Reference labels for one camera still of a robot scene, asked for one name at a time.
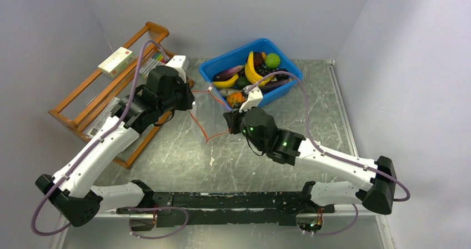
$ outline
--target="blue basket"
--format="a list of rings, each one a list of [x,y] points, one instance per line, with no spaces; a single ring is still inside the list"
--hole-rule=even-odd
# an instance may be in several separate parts
[[[199,72],[203,76],[205,81],[212,82],[212,78],[217,73],[226,69],[245,64],[247,57],[250,52],[265,52],[276,53],[280,56],[281,63],[278,68],[286,68],[291,74],[295,75],[299,79],[303,79],[303,73],[297,66],[294,65],[276,46],[268,39],[258,39],[247,45],[239,47],[221,56],[213,58],[209,61],[202,63],[199,66]],[[291,81],[269,93],[263,95],[261,103],[258,105],[262,107],[268,103],[273,102],[275,99],[287,94],[289,90],[294,86],[296,81]]]

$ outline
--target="gray wall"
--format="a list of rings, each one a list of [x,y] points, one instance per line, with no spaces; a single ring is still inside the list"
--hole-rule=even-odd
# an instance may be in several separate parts
[[[391,157],[412,192],[389,217],[397,248],[471,243],[470,15],[471,0],[368,0],[337,58],[360,154]]]
[[[88,0],[114,49],[146,21],[167,27],[164,45],[214,57],[271,39],[289,57],[333,59],[366,0]]]
[[[42,194],[34,181],[83,147],[47,111],[110,54],[85,0],[0,0],[0,208],[2,248],[49,248],[31,216]],[[38,227],[51,231],[48,203]]]

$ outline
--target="gray metal table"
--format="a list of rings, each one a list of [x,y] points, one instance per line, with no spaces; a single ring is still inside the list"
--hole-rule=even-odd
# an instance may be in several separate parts
[[[205,59],[190,61],[187,75],[195,81],[196,87],[204,84],[198,72],[199,65],[204,61]],[[303,81],[309,99],[310,129],[314,138],[324,146],[353,154],[353,141],[345,125],[342,106],[328,65],[323,61],[294,62],[304,74]],[[305,134],[304,104],[298,86],[294,86],[286,96],[265,106],[264,110],[275,118],[278,127]],[[177,112],[130,170],[111,163],[95,184],[120,185],[133,179],[142,180],[155,191],[229,192],[300,191],[307,181],[330,182],[335,181],[336,177],[303,167],[280,165],[266,157],[258,157],[241,136],[224,135],[204,144],[191,130],[189,114]],[[351,220],[352,217],[332,217],[331,224],[325,228],[337,230]],[[346,245],[351,246],[352,239],[365,231],[369,236],[378,236],[376,222],[375,216],[363,216],[349,232],[335,237],[316,237],[315,242],[329,245],[329,248],[342,248],[343,237],[349,240]],[[96,228],[100,232],[106,231],[106,234],[97,234]],[[293,227],[275,224],[188,226],[182,233],[164,240],[139,241],[127,234],[125,219],[98,218],[83,227],[69,230],[64,248],[91,248],[96,245],[97,239],[103,239],[99,243],[106,245],[105,248],[121,248],[125,244],[135,246],[137,243],[142,245],[141,248],[213,248],[218,245],[219,248],[272,249],[313,244],[312,239],[300,238],[299,232],[290,231],[292,229]],[[145,235],[171,231],[157,229]],[[362,242],[361,247],[383,248],[383,245],[377,239],[371,239],[369,244]]]

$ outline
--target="white bracket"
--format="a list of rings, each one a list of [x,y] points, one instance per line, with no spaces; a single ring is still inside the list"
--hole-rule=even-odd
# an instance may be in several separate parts
[[[239,112],[247,111],[252,107],[256,107],[262,101],[263,95],[258,86],[253,88],[248,94],[247,101],[241,105]]]
[[[184,83],[187,83],[186,70],[188,68],[188,58],[186,56],[174,56],[166,66],[173,67],[178,71],[178,75],[183,79]]]

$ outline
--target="toy fruit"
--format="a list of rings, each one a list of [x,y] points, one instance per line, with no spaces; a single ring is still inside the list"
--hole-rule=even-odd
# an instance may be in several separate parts
[[[230,78],[227,81],[213,81],[213,85],[218,89],[231,88],[232,86],[234,86],[238,78],[239,78],[239,75],[237,75],[236,73],[235,75],[232,76],[232,78]]]
[[[234,108],[236,103],[245,102],[245,97],[242,95],[242,92],[234,92],[227,97],[226,101],[231,108]]]
[[[262,53],[253,53],[253,66],[259,67],[263,65],[263,56]]]
[[[239,75],[239,77],[245,77],[245,65],[239,72],[237,72],[237,75]]]
[[[221,71],[214,75],[213,81],[227,81],[232,78],[237,72],[241,71],[244,68],[244,65],[235,66],[233,68]]]
[[[271,53],[265,58],[265,64],[271,69],[277,68],[280,63],[281,60],[276,53]]]
[[[288,72],[288,71],[286,70],[286,68],[279,68],[279,69],[277,69],[277,70],[275,70],[275,71],[284,71],[284,72]],[[282,80],[284,80],[284,79],[289,79],[289,75],[285,75],[285,74],[276,74],[276,75],[275,75],[275,78],[277,78],[277,81],[282,81]]]
[[[248,85],[251,85],[251,82],[247,79],[247,77],[239,77],[236,81],[235,81],[235,86],[238,88],[238,89],[243,89],[245,88],[246,86]]]
[[[265,77],[266,75],[271,74],[275,70],[274,69],[269,69],[267,66],[262,65],[260,67],[255,68],[255,71],[260,76]]]
[[[247,59],[247,64],[245,64],[245,76],[247,79],[252,83],[256,83],[257,81],[261,80],[263,77],[257,74],[255,71],[255,67],[253,66],[253,52],[250,52],[249,57]],[[269,77],[262,81],[259,86],[263,87],[267,82],[271,81],[273,77]]]
[[[284,79],[282,81],[270,81],[267,84],[265,84],[265,86],[260,87],[260,91],[262,91],[262,93],[271,92],[272,90],[277,89],[277,88],[287,84],[290,81],[291,81],[291,79]]]

